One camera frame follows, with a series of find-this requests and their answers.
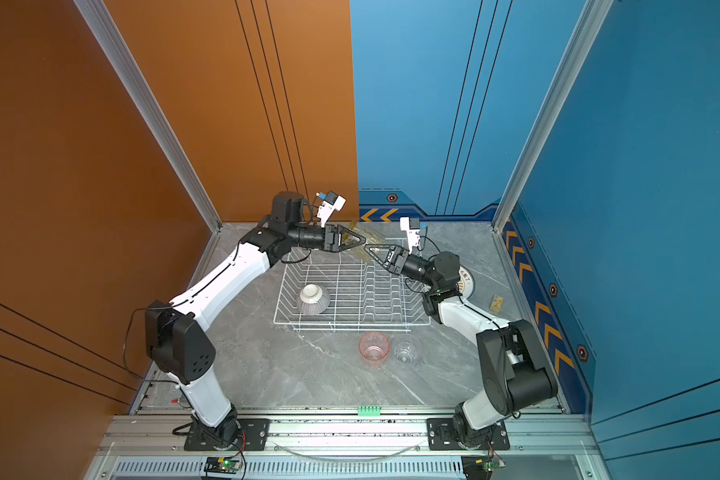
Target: pink plastic cup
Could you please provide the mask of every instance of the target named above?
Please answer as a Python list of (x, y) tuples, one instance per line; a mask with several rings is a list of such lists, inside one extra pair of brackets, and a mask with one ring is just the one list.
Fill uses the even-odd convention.
[(360, 355), (371, 368), (384, 363), (389, 353), (389, 339), (381, 332), (367, 332), (360, 339)]

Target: yellow chevron arrow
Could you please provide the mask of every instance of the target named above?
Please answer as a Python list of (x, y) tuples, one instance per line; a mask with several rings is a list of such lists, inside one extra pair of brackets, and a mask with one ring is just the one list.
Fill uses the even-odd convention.
[(378, 211), (378, 208), (371, 208), (370, 210), (368, 210), (368, 212), (365, 215), (361, 216), (360, 219), (364, 220), (366, 222), (373, 222), (373, 220), (371, 220), (369, 217), (371, 215), (374, 215), (377, 211)]
[(399, 209), (399, 208), (393, 208), (392, 210), (390, 210), (390, 211), (387, 212), (386, 214), (382, 215), (382, 220), (384, 220), (385, 222), (392, 222), (392, 220), (389, 219), (389, 216), (392, 215), (394, 212), (396, 212), (396, 211), (398, 211), (398, 210), (400, 210), (400, 209)]
[(540, 311), (540, 310), (543, 311), (543, 312), (547, 312), (547, 313), (549, 313), (550, 315), (552, 315), (552, 312), (550, 312), (550, 309), (549, 309), (548, 306), (546, 306), (546, 305), (543, 304), (543, 303), (536, 302), (536, 324), (537, 324), (537, 325), (539, 324), (539, 311)]
[(560, 332), (552, 328), (550, 324), (547, 323), (547, 325), (544, 325), (544, 344), (547, 346), (547, 348), (550, 347), (550, 333), (552, 335), (555, 335), (560, 340), (563, 339), (563, 336), (560, 334)]
[(509, 237), (510, 236), (517, 236), (518, 234), (515, 232), (507, 232), (507, 250), (509, 249)]
[(522, 249), (521, 247), (519, 247), (519, 246), (513, 246), (513, 247), (512, 247), (512, 265), (517, 265), (517, 264), (518, 264), (518, 262), (517, 262), (518, 253), (519, 253), (519, 254), (524, 254), (524, 253), (525, 253), (525, 250), (523, 250), (523, 249)]
[(557, 375), (560, 374), (560, 360), (563, 360), (568, 365), (570, 365), (570, 368), (572, 368), (572, 369), (576, 368), (574, 366), (574, 362), (571, 359), (569, 359), (567, 355), (565, 355), (564, 353), (562, 353), (561, 351), (556, 349), (554, 351), (554, 370), (556, 371)]
[(520, 262), (520, 283), (523, 283), (523, 270), (534, 271), (534, 269), (530, 268), (530, 265)]

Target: clear glass cup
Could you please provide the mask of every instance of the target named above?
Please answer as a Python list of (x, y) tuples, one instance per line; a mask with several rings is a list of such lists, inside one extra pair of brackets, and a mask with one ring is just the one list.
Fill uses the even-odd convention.
[(381, 332), (367, 332), (360, 339), (360, 355), (372, 368), (378, 368), (389, 353), (389, 339)]
[(418, 355), (422, 350), (421, 344), (416, 337), (410, 333), (404, 333), (403, 335), (395, 335), (392, 338), (394, 344), (394, 358), (400, 363), (406, 365), (413, 365), (418, 360)]

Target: robotic arm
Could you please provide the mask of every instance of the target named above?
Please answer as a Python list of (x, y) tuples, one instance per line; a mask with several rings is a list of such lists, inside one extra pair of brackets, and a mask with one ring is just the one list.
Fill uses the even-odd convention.
[(341, 252), (365, 243), (365, 237), (344, 226), (326, 225), (344, 199), (333, 192), (318, 196), (323, 200), (320, 225), (312, 224), (313, 218), (304, 221), (304, 207), (312, 212), (306, 198), (281, 192), (272, 201), (272, 213), (245, 234), (211, 273), (170, 304), (156, 301), (146, 309), (146, 354), (178, 383), (192, 406), (190, 431), (208, 446), (230, 447), (240, 429), (235, 407), (213, 371), (216, 349), (206, 335), (219, 312), (295, 246)]
[(369, 244), (365, 249), (390, 273), (429, 285), (422, 294), (424, 312), (478, 348), (483, 390), (460, 403), (453, 418), (463, 446), (483, 445), (494, 424), (557, 395), (557, 381), (535, 327), (526, 320), (491, 315), (461, 298), (458, 255), (442, 252), (426, 260), (399, 245)]

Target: dish rack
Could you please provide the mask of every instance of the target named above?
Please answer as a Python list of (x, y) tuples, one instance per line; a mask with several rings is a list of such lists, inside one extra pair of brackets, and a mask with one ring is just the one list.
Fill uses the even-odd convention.
[[(404, 239), (388, 241), (404, 243)], [(286, 259), (294, 261), (302, 255), (302, 251), (291, 252)], [(331, 295), (327, 310), (319, 315), (306, 316), (298, 310), (298, 294), (307, 283), (317, 283)], [(414, 326), (430, 324), (420, 293), (426, 289), (411, 280), (406, 286), (403, 276), (390, 274), (378, 264), (366, 264), (351, 250), (338, 254), (314, 250), (307, 260), (286, 264), (274, 323), (296, 331), (410, 332)]]

